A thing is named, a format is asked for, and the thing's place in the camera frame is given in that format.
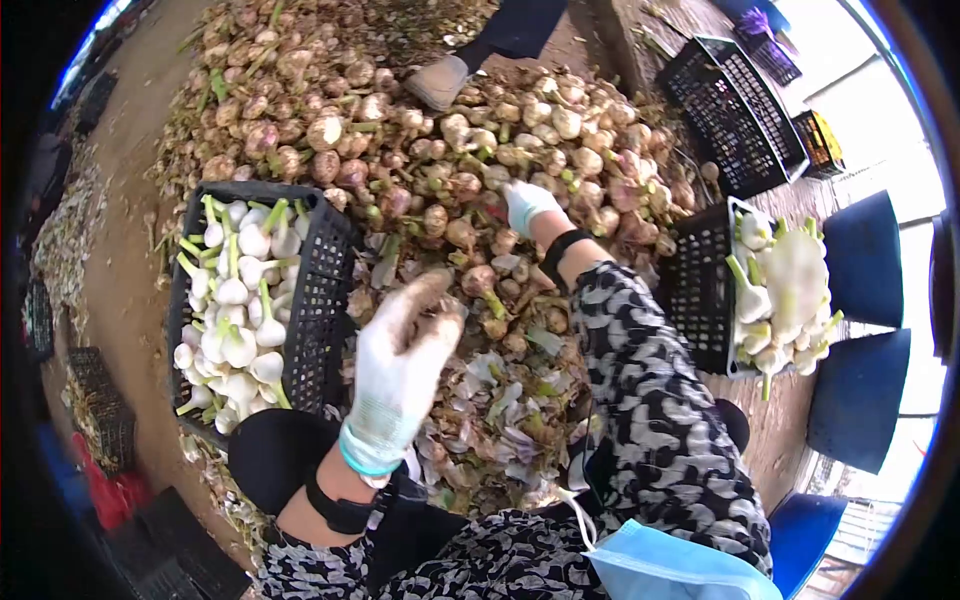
red bag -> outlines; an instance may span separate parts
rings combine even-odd
[[[84,436],[75,432],[72,440],[83,457],[90,499],[97,511],[97,519],[104,529],[118,527],[133,516],[137,507],[146,506],[150,502],[150,489],[137,471],[127,471],[107,479],[86,449]]]

mask ear loop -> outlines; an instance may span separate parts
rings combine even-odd
[[[561,500],[566,502],[566,504],[568,504],[569,507],[573,509],[573,512],[577,515],[577,524],[580,526],[580,536],[584,539],[584,544],[587,546],[587,550],[590,552],[596,552],[596,546],[594,546],[594,544],[597,541],[597,528],[596,525],[593,524],[593,520],[590,519],[589,515],[587,515],[587,511],[585,511],[583,507],[580,506],[580,503],[577,502],[577,496],[575,493],[563,488],[559,488],[559,492]]]

white work glove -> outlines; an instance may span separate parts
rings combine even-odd
[[[435,305],[452,281],[444,269],[419,276],[388,296],[357,336],[355,393],[340,430],[340,450],[361,475],[393,472],[430,412],[464,320],[457,313],[432,319],[420,313]],[[417,338],[409,340],[414,323]]]
[[[526,238],[530,234],[530,221],[542,212],[556,210],[564,214],[553,194],[538,185],[514,180],[503,186],[503,195],[509,208],[510,229]]]

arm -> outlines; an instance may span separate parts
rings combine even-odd
[[[347,466],[338,444],[330,448],[317,468],[317,485],[331,500],[349,500],[370,504],[376,490]],[[276,517],[276,526],[299,540],[317,546],[349,546],[361,538],[347,536],[329,528],[326,519],[306,499],[306,488],[300,488]]]
[[[524,208],[521,223],[513,213]],[[518,198],[511,217],[545,248],[574,227],[558,206],[537,212]],[[635,518],[769,576],[770,525],[759,494],[650,290],[592,240],[567,248],[558,272],[574,290],[574,326],[616,460],[604,521]]]
[[[316,477],[331,500],[374,505],[368,530],[353,535],[333,531],[301,487],[277,517],[282,535],[271,543],[258,569],[268,597],[308,589],[316,594],[310,597],[347,598],[367,591],[373,556],[368,533],[385,506],[372,483],[385,483],[402,461],[433,404],[441,369],[463,329],[457,314],[429,320],[421,316],[451,282],[446,270],[418,277],[384,299],[357,337],[353,403],[339,441],[324,456]],[[418,335],[408,339],[414,320]]]

black plastic crate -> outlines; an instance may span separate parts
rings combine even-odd
[[[748,34],[740,25],[733,28],[733,34],[756,65],[766,71],[779,85],[786,87],[804,74],[783,52],[777,41],[767,34]],[[786,59],[789,65],[777,60],[777,55]]]
[[[80,109],[77,111],[77,124],[74,131],[80,135],[89,135],[97,124],[100,123],[100,117],[107,109],[110,94],[117,85],[116,76],[103,72],[96,77],[87,87],[87,92],[82,99]]]
[[[135,468],[136,416],[113,386],[100,350],[71,348],[67,362],[86,396],[87,410],[98,433],[100,455],[109,457],[109,461],[98,459],[97,466],[107,477]]]
[[[112,389],[113,381],[104,364],[100,349],[95,346],[73,347],[66,352],[67,364],[85,393]]]
[[[31,279],[27,291],[27,336],[35,360],[45,362],[54,355],[54,317],[47,286]]]
[[[733,252],[735,211],[754,212],[775,225],[736,198],[678,221],[677,253],[660,259],[655,296],[697,369],[739,379],[760,371],[736,361],[732,339],[736,279],[726,260]]]
[[[206,229],[201,198],[210,194],[224,203],[236,200],[257,201],[272,206],[281,198],[303,200],[313,209],[307,239],[300,248],[300,275],[283,345],[283,390],[290,405],[320,414],[325,398],[339,398],[344,392],[340,375],[344,339],[349,332],[347,295],[353,288],[353,249],[362,244],[356,227],[313,187],[268,183],[266,181],[201,181],[187,208],[183,235],[203,233]],[[176,408],[190,398],[190,382],[174,366],[174,348],[180,344],[180,330],[192,321],[193,310],[187,302],[186,272],[177,264],[170,286],[170,312],[167,318],[167,359]],[[204,425],[193,410],[180,417],[180,423],[211,444],[226,449],[227,439],[213,423]]]
[[[154,544],[137,518],[108,533],[105,546],[121,575],[143,600],[204,600],[172,552]]]
[[[795,181],[809,160],[780,100],[731,39],[696,36],[658,74],[684,108],[728,196],[752,198]]]
[[[793,118],[793,125],[800,134],[800,139],[804,141],[806,153],[810,156],[810,167],[804,173],[804,177],[816,180],[828,180],[847,172],[847,165],[843,158],[835,157],[827,145],[827,135],[832,132],[825,132],[820,127],[813,114],[813,110],[808,110]]]
[[[250,578],[207,534],[174,488],[167,488],[139,518],[154,542],[177,557],[183,571],[208,600],[236,600]]]

